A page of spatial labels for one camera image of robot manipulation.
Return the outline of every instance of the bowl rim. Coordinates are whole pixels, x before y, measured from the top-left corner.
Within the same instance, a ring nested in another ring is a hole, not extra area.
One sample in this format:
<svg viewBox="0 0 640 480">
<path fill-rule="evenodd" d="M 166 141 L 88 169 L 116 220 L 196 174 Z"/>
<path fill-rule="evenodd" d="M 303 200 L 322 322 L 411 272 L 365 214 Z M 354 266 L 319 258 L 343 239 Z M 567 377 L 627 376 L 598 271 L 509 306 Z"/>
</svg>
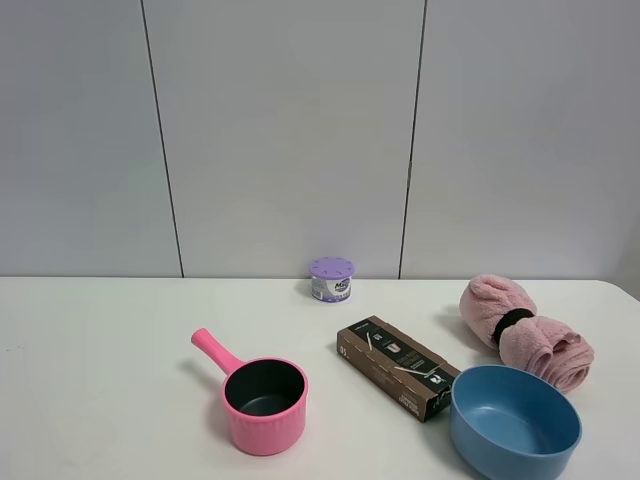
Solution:
<svg viewBox="0 0 640 480">
<path fill-rule="evenodd" d="M 484 435 L 482 432 L 480 432 L 476 428 L 474 428 L 467 421 L 467 419 L 465 418 L 465 415 L 462 413 L 460 408 L 458 408 L 458 404 L 456 402 L 456 395 L 455 395 L 456 383 L 458 383 L 458 380 L 460 379 L 460 377 L 462 377 L 465 373 L 470 372 L 472 370 L 480 370 L 480 369 L 485 369 L 485 368 L 502 368 L 502 369 L 507 369 L 507 370 L 514 370 L 514 371 L 519 372 L 521 374 L 529 375 L 530 377 L 535 378 L 539 382 L 542 382 L 547 387 L 555 390 L 555 392 L 562 397 L 562 399 L 569 405 L 569 407 L 571 407 L 571 411 L 575 415 L 576 420 L 578 420 L 578 435 L 576 437 L 576 440 L 569 447 L 565 448 L 564 450 L 560 450 L 558 452 L 553 452 L 553 453 L 527 453 L 527 452 L 522 452 L 520 450 L 514 450 L 513 448 L 505 447 L 504 445 L 500 445 L 499 443 L 494 442 L 493 440 L 488 438 L 486 435 Z M 520 456 L 523 456 L 523 457 L 528 457 L 528 458 L 551 458 L 551 457 L 565 455 L 567 452 L 570 452 L 570 451 L 574 450 L 578 446 L 578 444 L 580 443 L 580 440 L 582 440 L 582 420 L 580 419 L 580 415 L 578 415 L 578 411 L 575 409 L 575 407 L 569 401 L 569 399 L 560 390 L 558 390 L 556 387 L 554 387 L 550 383 L 547 383 L 546 381 L 542 380 L 540 377 L 538 377 L 536 375 L 533 375 L 532 373 L 525 372 L 524 370 L 520 370 L 519 368 L 509 367 L 507 365 L 489 364 L 489 365 L 476 365 L 474 367 L 470 367 L 470 368 L 467 368 L 466 370 L 463 370 L 454 379 L 453 385 L 451 386 L 451 406 L 458 413 L 458 416 L 465 423 L 465 425 L 467 425 L 467 427 L 469 427 L 475 433 L 480 435 L 487 442 L 491 443 L 492 445 L 495 445 L 498 448 L 501 448 L 503 450 L 506 450 L 508 452 L 511 452 L 511 453 L 514 453 L 516 455 L 520 455 Z"/>
</svg>

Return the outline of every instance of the cardboard box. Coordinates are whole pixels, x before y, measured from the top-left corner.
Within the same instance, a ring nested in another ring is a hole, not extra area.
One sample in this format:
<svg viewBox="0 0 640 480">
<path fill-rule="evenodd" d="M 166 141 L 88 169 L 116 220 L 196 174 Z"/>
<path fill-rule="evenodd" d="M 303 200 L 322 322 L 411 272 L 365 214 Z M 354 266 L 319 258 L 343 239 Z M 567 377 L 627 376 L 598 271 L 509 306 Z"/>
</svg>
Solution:
<svg viewBox="0 0 640 480">
<path fill-rule="evenodd" d="M 460 371 L 378 317 L 340 330 L 337 350 L 421 422 L 451 403 Z"/>
</svg>

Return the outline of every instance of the saucepan handle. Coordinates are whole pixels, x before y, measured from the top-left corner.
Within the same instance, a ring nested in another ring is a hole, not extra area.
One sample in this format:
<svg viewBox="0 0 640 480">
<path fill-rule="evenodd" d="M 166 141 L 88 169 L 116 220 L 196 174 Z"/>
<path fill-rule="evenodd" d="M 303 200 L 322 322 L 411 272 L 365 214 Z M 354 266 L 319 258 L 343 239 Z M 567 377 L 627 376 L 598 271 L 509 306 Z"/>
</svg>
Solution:
<svg viewBox="0 0 640 480">
<path fill-rule="evenodd" d="M 206 328 L 201 328 L 191 336 L 191 343 L 206 353 L 211 360 L 222 369 L 227 375 L 235 372 L 244 365 L 242 360 L 237 359 L 213 338 Z"/>
</svg>

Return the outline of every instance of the purple lid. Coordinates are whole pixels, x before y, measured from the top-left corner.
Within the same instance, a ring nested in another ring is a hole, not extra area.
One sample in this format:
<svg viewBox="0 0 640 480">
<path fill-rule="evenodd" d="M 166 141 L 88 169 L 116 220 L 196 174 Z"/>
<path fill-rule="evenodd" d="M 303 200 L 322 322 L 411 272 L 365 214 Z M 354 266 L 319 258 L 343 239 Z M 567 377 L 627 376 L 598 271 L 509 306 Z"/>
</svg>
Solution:
<svg viewBox="0 0 640 480">
<path fill-rule="evenodd" d="M 355 271 L 353 263 L 342 257 L 322 257 L 309 265 L 309 273 L 323 280 L 342 280 L 351 277 Z"/>
</svg>

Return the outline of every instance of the purple container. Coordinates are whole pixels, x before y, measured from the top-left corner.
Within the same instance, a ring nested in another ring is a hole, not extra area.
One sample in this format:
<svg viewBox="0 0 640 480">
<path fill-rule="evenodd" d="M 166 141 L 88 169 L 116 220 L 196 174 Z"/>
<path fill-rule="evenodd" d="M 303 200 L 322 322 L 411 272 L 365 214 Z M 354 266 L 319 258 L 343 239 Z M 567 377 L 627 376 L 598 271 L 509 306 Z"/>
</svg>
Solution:
<svg viewBox="0 0 640 480">
<path fill-rule="evenodd" d="M 351 277 L 356 269 L 346 258 L 322 257 L 311 262 L 311 295 L 321 302 L 342 302 L 351 296 Z"/>
</svg>

